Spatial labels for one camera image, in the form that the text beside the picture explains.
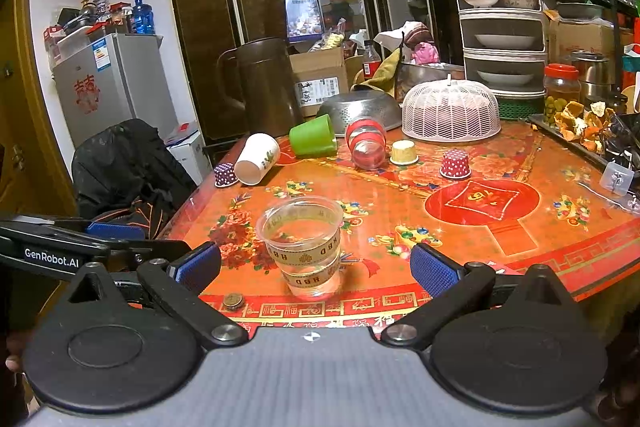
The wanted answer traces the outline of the white mesh food cover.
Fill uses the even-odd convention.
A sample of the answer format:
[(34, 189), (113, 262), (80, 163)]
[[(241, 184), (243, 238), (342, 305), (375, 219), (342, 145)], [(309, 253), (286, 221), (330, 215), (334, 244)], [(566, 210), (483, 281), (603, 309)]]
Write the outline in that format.
[(435, 143), (466, 143), (492, 138), (501, 130), (495, 95), (476, 81), (422, 82), (402, 102), (402, 132)]

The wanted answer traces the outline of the coin on table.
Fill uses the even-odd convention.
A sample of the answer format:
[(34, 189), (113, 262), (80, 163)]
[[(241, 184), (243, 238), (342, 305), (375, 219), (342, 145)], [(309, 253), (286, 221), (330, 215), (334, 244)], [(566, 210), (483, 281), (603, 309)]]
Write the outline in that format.
[(245, 298), (240, 293), (229, 293), (224, 295), (224, 299), (222, 299), (222, 305), (224, 309), (229, 311), (242, 309), (245, 303)]

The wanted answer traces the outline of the red polka dot cupcake cup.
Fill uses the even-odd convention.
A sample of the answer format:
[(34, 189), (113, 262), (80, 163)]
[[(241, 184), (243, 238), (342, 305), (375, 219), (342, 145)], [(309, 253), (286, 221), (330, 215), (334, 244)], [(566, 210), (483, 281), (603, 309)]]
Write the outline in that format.
[(447, 150), (442, 155), (440, 175), (450, 180), (462, 180), (471, 176), (469, 154), (465, 150)]

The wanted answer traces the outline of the small clear plastic box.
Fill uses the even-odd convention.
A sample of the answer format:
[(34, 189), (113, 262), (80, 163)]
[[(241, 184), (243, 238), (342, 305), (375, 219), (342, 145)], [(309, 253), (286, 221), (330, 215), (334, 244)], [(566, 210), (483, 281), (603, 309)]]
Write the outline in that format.
[(624, 196), (628, 193), (632, 181), (634, 181), (634, 170), (610, 161), (602, 173), (600, 187), (612, 194)]

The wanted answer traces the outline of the metal colander bowl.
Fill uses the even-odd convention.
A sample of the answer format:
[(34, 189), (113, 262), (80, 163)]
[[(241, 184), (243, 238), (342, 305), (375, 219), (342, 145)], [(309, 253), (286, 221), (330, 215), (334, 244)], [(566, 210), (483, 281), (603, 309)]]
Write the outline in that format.
[(354, 121), (367, 118), (377, 121), (386, 131), (399, 128), (402, 112), (395, 99), (384, 91), (358, 90), (331, 96), (324, 101), (317, 117), (328, 115), (337, 138), (344, 138)]

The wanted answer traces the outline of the cardboard box with label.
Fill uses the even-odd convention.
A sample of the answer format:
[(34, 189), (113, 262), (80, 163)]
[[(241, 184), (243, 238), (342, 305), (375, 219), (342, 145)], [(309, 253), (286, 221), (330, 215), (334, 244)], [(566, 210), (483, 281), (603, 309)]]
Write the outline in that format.
[(349, 91), (340, 48), (293, 54), (290, 62), (297, 102), (304, 117), (316, 115), (328, 98)]

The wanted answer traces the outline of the blue water bottle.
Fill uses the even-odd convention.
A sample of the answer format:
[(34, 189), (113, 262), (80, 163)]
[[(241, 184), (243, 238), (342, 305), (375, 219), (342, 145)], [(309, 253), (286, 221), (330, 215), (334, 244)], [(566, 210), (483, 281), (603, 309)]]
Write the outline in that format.
[(143, 0), (134, 0), (132, 9), (132, 30), (137, 35), (154, 35), (154, 15), (152, 6)]

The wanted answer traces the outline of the purple polka dot cupcake cup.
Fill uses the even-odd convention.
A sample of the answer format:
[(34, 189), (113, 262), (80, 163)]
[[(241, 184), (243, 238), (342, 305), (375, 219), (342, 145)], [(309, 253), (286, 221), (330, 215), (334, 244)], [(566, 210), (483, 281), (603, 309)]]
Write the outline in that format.
[(214, 183), (217, 188), (225, 188), (239, 182), (232, 162), (224, 161), (214, 168)]

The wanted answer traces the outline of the silver mini fridge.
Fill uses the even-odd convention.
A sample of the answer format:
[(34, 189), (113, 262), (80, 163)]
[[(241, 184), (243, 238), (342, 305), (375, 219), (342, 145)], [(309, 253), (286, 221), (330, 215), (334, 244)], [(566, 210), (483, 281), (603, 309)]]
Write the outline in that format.
[(134, 118), (163, 138), (178, 126), (155, 36), (99, 38), (56, 65), (53, 79), (75, 146)]

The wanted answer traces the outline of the white paper cup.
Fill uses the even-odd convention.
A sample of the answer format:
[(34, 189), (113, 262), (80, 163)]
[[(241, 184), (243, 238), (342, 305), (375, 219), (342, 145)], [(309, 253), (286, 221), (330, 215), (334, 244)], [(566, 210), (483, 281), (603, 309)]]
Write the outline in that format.
[(234, 174), (249, 186), (257, 185), (280, 158), (280, 146), (276, 139), (265, 133), (251, 134), (235, 161)]

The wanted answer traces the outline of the clear plastic cup with ribbon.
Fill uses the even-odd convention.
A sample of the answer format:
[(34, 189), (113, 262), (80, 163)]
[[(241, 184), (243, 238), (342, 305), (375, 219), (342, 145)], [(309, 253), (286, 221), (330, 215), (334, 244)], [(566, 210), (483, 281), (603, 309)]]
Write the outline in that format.
[(330, 298), (341, 285), (343, 209), (320, 196), (297, 197), (266, 210), (255, 231), (300, 300)]

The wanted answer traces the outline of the glass jar with red bands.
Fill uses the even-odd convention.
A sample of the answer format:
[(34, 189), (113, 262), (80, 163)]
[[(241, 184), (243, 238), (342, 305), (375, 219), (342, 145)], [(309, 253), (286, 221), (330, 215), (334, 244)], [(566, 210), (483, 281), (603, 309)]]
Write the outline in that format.
[(375, 119), (352, 121), (345, 129), (345, 140), (356, 167), (375, 170), (386, 161), (386, 131)]

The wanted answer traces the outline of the yellow cupcake liner cup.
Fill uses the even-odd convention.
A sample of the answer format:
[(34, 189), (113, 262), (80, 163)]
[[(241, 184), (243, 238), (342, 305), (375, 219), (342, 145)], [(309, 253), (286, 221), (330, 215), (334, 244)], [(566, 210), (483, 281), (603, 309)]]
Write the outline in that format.
[(418, 161), (416, 143), (411, 140), (399, 140), (392, 144), (390, 162), (396, 166), (409, 166)]

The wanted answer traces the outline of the white box beside fridge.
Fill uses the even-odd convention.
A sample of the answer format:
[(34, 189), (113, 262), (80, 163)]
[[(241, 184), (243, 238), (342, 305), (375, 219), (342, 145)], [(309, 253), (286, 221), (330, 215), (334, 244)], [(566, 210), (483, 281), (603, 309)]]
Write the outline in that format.
[(205, 141), (195, 121), (179, 124), (165, 139), (165, 145), (196, 185), (201, 185), (212, 172)]

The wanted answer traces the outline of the dark brown pitcher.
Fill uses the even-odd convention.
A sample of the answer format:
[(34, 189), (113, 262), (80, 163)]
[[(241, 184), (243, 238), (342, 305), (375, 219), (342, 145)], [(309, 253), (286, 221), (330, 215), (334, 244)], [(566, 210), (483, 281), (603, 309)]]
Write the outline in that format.
[[(241, 98), (228, 93), (224, 64), (235, 62)], [(253, 40), (222, 52), (216, 61), (216, 81), (221, 98), (240, 113), (248, 131), (277, 138), (304, 120), (295, 95), (295, 76), (282, 38)]]

